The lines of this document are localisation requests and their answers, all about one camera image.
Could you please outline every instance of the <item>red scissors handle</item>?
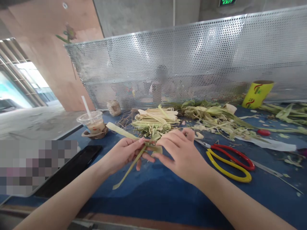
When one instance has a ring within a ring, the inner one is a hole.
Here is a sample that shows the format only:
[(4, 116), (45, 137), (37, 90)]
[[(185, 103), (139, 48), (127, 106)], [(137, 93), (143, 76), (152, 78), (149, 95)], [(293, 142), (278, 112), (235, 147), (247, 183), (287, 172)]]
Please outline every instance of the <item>red scissors handle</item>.
[[(249, 164), (249, 166), (246, 166), (245, 164), (241, 163), (240, 161), (238, 161), (236, 158), (234, 158), (233, 156), (231, 156), (228, 152), (226, 152), (224, 149), (228, 149), (236, 154), (238, 154), (240, 157), (242, 157), (245, 161), (247, 161), (247, 163)], [(224, 154), (226, 154), (231, 160), (233, 160), (237, 165), (240, 165), (241, 167), (245, 168), (248, 171), (254, 171), (255, 170), (255, 165), (254, 163), (247, 157), (245, 156), (243, 153), (239, 152), (238, 150), (235, 150), (229, 146), (226, 145), (218, 145), (218, 144), (214, 144), (211, 145), (211, 149), (215, 149), (218, 150)]]

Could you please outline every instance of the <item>hand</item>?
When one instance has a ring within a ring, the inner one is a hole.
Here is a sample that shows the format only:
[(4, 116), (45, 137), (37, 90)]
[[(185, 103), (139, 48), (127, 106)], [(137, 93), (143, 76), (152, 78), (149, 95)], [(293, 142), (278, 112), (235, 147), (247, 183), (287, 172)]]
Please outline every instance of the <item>hand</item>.
[[(122, 167), (124, 167), (128, 162), (131, 162), (139, 154), (140, 150), (144, 147), (144, 143), (149, 140), (144, 138), (138, 141), (123, 138), (121, 139), (102, 159), (101, 162), (104, 164), (106, 173), (109, 175), (114, 174)], [(143, 153), (142, 157), (150, 162), (155, 162), (148, 153)], [(142, 161), (141, 159), (137, 162), (137, 170), (140, 171)]]
[(185, 181), (198, 186), (206, 173), (204, 170), (210, 167), (194, 146), (194, 136), (194, 131), (189, 128), (184, 128), (182, 132), (172, 130), (163, 135), (156, 145), (163, 146), (174, 160), (160, 153), (152, 156)]

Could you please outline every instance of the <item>scissors blade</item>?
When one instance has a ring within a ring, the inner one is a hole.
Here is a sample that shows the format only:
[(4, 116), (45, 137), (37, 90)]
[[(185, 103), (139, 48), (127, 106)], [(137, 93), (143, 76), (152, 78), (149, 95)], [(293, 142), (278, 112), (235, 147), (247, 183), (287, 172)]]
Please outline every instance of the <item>scissors blade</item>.
[(209, 149), (211, 148), (211, 145), (207, 144), (206, 142), (203, 142), (201, 140), (198, 140), (198, 139), (194, 139), (194, 141), (198, 142), (199, 144), (201, 144), (203, 147)]
[(274, 175), (274, 176), (277, 176), (277, 177), (282, 177), (282, 176), (283, 176), (281, 173), (276, 172), (276, 171), (274, 171), (273, 169), (270, 169), (270, 168), (268, 168), (268, 167), (265, 167), (264, 165), (262, 165), (262, 164), (260, 164), (260, 163), (258, 163), (258, 162), (255, 162), (255, 161), (253, 161), (253, 160), (252, 160), (252, 162), (253, 162), (254, 165), (256, 165), (258, 168), (260, 168), (260, 169), (266, 171), (267, 173), (270, 173), (270, 174), (272, 174), (272, 175)]

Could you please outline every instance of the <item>green exit sign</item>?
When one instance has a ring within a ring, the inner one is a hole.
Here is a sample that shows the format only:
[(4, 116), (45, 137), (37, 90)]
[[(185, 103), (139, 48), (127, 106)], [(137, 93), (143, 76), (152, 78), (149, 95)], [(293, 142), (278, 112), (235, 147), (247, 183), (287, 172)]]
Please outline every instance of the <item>green exit sign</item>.
[(232, 4), (235, 4), (235, 3), (236, 3), (236, 0), (220, 0), (219, 6), (232, 5)]

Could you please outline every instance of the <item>scissors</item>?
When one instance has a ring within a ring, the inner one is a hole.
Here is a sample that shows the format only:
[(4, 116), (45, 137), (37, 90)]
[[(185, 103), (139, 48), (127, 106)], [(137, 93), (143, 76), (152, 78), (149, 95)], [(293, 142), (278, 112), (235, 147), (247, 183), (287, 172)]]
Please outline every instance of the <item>scissors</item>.
[[(247, 157), (245, 156), (243, 153), (239, 152), (238, 150), (235, 150), (229, 146), (226, 146), (226, 145), (218, 145), (218, 144), (214, 144), (214, 145), (209, 145), (207, 144), (206, 142), (203, 142), (203, 141), (200, 141), (200, 140), (197, 140), (195, 139), (196, 142), (198, 142), (199, 144), (201, 144), (203, 147), (207, 148), (207, 156), (209, 157), (211, 163), (221, 172), (223, 173), (224, 175), (228, 176), (229, 178), (231, 179), (234, 179), (236, 181), (239, 181), (239, 182), (243, 182), (243, 183), (248, 183), (252, 180), (252, 176), (250, 175), (250, 173), (247, 171), (253, 171), (255, 170), (255, 165), (254, 163)], [(242, 157), (245, 161), (247, 161), (247, 163), (249, 164), (249, 166), (246, 166), (245, 164), (241, 163), (240, 161), (238, 161), (236, 158), (234, 158), (233, 156), (231, 156), (229, 153), (227, 153), (224, 149), (222, 148), (225, 148), (225, 149), (228, 149), (228, 150), (231, 150), (232, 152), (238, 154), (240, 157)], [(212, 149), (214, 150), (218, 150), (224, 154), (226, 154), (234, 163), (216, 155)], [(235, 176), (229, 172), (227, 172), (226, 170), (222, 169), (216, 162), (215, 160), (213, 159), (214, 156), (215, 158), (219, 159), (220, 161), (234, 167), (234, 168), (237, 168), (239, 169), (240, 171), (244, 172), (245, 174), (245, 177), (238, 177), (238, 176)]]

